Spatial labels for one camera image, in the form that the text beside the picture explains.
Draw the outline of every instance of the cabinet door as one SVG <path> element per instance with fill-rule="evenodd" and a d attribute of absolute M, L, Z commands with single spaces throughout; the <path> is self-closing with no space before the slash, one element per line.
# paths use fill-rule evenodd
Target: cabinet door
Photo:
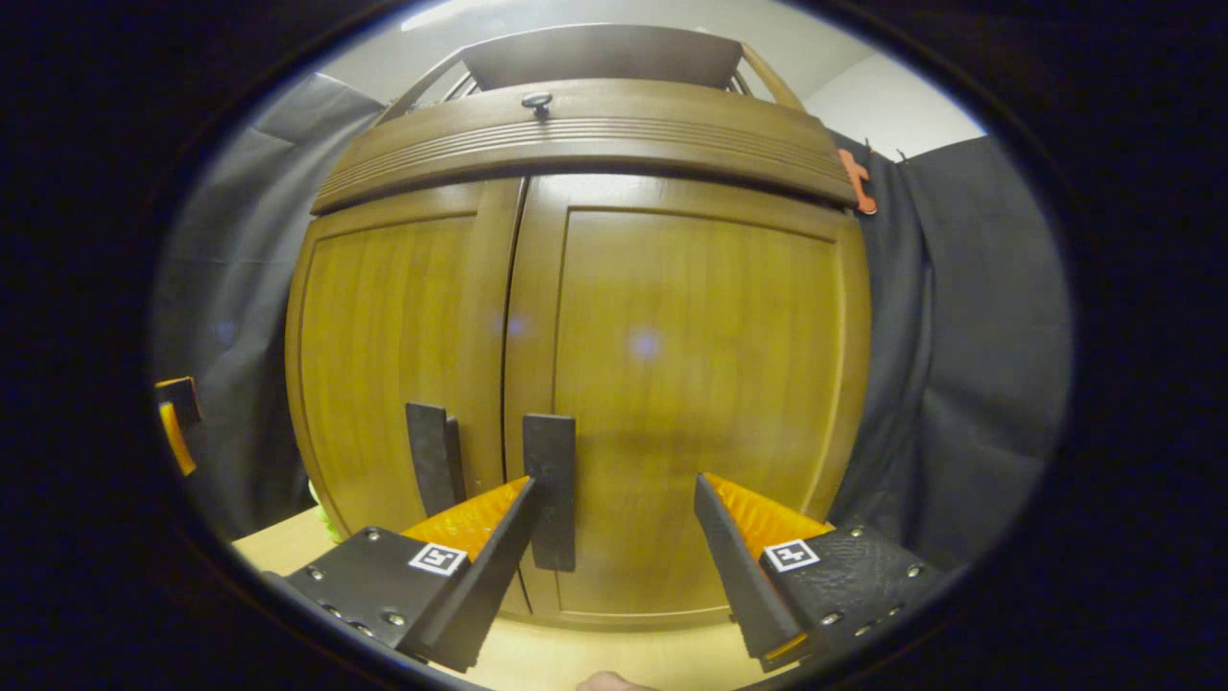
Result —
<path fill-rule="evenodd" d="M 691 180 L 533 178 L 508 317 L 508 476 L 523 473 L 523 415 L 573 416 L 577 430 L 576 571 L 526 560 L 534 615 L 723 617 L 693 515 L 700 471 L 826 514 L 869 356 L 850 215 Z"/>
<path fill-rule="evenodd" d="M 503 482 L 503 317 L 522 185 L 399 194 L 309 226 L 291 285 L 286 379 L 307 474 L 343 534 L 425 518 L 410 401 L 456 416 L 469 496 Z"/>

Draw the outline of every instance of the cabinet knob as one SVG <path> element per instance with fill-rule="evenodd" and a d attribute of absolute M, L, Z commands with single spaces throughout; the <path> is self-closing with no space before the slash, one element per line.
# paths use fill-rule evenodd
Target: cabinet knob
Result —
<path fill-rule="evenodd" d="M 524 106 L 526 108 L 533 108 L 534 115 L 544 118 L 549 114 L 549 110 L 546 110 L 545 104 L 549 103 L 550 101 L 554 101 L 554 96 L 551 96 L 550 92 L 534 91 L 533 93 L 524 96 L 524 98 L 521 98 L 521 106 Z"/>

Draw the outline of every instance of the table surface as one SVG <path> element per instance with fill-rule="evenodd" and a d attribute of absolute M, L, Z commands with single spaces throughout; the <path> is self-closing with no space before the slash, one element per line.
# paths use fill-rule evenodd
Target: table surface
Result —
<path fill-rule="evenodd" d="M 314 509 L 233 544 L 253 568 L 282 576 L 333 546 Z M 742 633 L 733 623 L 610 633 L 537 626 L 505 616 L 491 625 L 478 664 L 468 673 L 438 669 L 500 691 L 571 691 L 599 670 L 613 670 L 662 691 L 737 689 L 769 676 L 747 655 Z"/>

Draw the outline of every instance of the ceiling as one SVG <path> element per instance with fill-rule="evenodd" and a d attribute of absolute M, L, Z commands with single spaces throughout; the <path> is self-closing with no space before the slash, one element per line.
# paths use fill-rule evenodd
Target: ceiling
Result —
<path fill-rule="evenodd" d="M 406 20 L 415 26 L 402 31 Z M 340 49 L 317 71 L 389 102 L 463 45 L 591 22 L 668 26 L 742 41 L 802 99 L 876 53 L 831 25 L 772 0 L 451 0 L 408 10 Z"/>

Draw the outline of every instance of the gray curtain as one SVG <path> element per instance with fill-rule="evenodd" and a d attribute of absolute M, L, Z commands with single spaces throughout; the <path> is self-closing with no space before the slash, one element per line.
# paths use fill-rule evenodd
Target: gray curtain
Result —
<path fill-rule="evenodd" d="M 188 491 L 233 540 L 311 506 L 286 404 L 286 298 L 316 189 L 382 104 L 323 75 L 271 97 L 220 147 L 155 292 L 155 377 L 195 378 Z"/>
<path fill-rule="evenodd" d="M 871 372 L 831 520 L 959 566 L 1023 508 L 1057 442 L 1073 357 L 1057 248 L 990 137 L 903 163 L 835 137 L 866 162 L 879 211 L 858 214 Z"/>

